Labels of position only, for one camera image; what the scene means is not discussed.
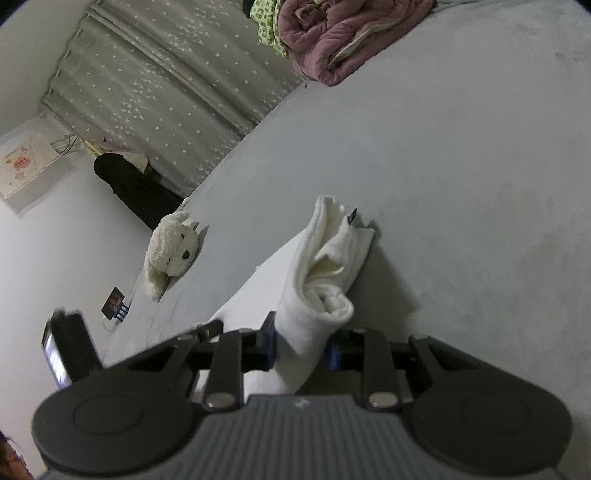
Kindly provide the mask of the green patterned garment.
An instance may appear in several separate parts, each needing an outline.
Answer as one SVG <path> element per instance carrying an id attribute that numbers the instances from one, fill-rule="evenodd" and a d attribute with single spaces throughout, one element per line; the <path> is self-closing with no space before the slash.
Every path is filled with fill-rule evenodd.
<path id="1" fill-rule="evenodd" d="M 249 16 L 259 27 L 259 43 L 273 49 L 276 55 L 288 58 L 287 47 L 280 40 L 279 14 L 283 6 L 281 0 L 256 0 L 253 2 Z"/>

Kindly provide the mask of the grey bed sheet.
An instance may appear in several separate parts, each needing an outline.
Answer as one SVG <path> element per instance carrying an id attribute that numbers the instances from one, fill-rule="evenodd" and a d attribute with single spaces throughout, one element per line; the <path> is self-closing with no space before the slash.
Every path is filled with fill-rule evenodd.
<path id="1" fill-rule="evenodd" d="M 115 362 L 204 321 L 320 195 L 376 229 L 356 319 L 425 333 L 590 417 L 590 16 L 573 1 L 441 11 L 335 87 L 291 93 L 194 191 L 189 272 L 137 292 Z"/>

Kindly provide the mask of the smartphone on stand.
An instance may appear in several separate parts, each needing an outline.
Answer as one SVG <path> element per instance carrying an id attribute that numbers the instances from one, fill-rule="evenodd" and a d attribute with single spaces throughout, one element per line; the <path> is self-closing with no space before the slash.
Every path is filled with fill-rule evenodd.
<path id="1" fill-rule="evenodd" d="M 108 320 L 112 320 L 122 308 L 123 300 L 124 295 L 122 292 L 117 287 L 114 287 L 101 307 L 103 316 Z"/>

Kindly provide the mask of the air conditioner with cover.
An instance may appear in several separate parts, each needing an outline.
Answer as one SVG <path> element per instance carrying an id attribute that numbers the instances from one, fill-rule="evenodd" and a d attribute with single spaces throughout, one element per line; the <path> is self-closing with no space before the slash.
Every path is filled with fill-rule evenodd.
<path id="1" fill-rule="evenodd" d="M 27 120 L 1 137 L 1 206 L 23 217 L 75 172 L 79 138 L 50 115 Z"/>

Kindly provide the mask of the grey star pattern curtain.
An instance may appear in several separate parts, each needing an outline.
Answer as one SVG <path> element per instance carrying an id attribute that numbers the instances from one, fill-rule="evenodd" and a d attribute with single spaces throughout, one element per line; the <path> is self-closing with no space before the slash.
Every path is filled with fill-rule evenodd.
<path id="1" fill-rule="evenodd" d="M 238 1 L 96 1 L 42 104 L 188 194 L 300 83 Z"/>

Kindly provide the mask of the pink folded quilt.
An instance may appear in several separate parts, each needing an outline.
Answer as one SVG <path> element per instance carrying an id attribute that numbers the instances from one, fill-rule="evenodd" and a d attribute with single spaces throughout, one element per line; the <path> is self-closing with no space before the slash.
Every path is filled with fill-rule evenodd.
<path id="1" fill-rule="evenodd" d="M 277 28 L 295 72 L 332 87 L 402 39 L 433 8 L 432 1 L 287 1 Z"/>

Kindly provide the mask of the white t-shirt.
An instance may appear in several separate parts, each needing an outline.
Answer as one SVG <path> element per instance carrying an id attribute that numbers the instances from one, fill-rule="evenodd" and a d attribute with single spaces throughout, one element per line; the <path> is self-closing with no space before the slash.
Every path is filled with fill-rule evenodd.
<path id="1" fill-rule="evenodd" d="M 257 330 L 270 311 L 276 314 L 276 361 L 268 372 L 245 374 L 245 397 L 294 394 L 308 380 L 329 337 L 353 317 L 355 307 L 346 293 L 374 234 L 349 222 L 348 209 L 335 198 L 318 197 L 308 226 L 213 314 L 226 331 Z"/>

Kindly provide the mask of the blue phone stand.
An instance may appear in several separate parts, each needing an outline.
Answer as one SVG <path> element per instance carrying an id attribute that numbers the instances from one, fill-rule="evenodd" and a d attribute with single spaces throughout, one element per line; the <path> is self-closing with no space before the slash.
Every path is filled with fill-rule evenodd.
<path id="1" fill-rule="evenodd" d="M 118 322 L 122 322 L 125 319 L 128 311 L 129 311 L 129 308 L 125 304 L 123 304 L 123 303 L 119 304 L 117 306 L 116 312 L 113 315 L 113 319 Z"/>

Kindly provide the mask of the white plush dog toy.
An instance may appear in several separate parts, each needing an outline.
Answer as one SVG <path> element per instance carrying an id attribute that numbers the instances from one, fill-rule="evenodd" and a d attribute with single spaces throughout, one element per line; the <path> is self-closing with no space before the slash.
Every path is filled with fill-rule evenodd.
<path id="1" fill-rule="evenodd" d="M 183 276 L 200 246 L 198 223 L 186 211 L 177 211 L 161 219 L 153 231 L 144 257 L 146 295 L 158 301 L 171 279 Z"/>

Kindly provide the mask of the dark hanging clothes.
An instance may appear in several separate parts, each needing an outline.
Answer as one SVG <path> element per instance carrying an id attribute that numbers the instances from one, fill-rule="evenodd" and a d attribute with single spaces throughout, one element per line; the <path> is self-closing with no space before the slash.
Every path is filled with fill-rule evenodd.
<path id="1" fill-rule="evenodd" d="M 105 153 L 96 157 L 94 173 L 150 230 L 183 201 L 181 196 L 142 173 L 119 154 Z"/>

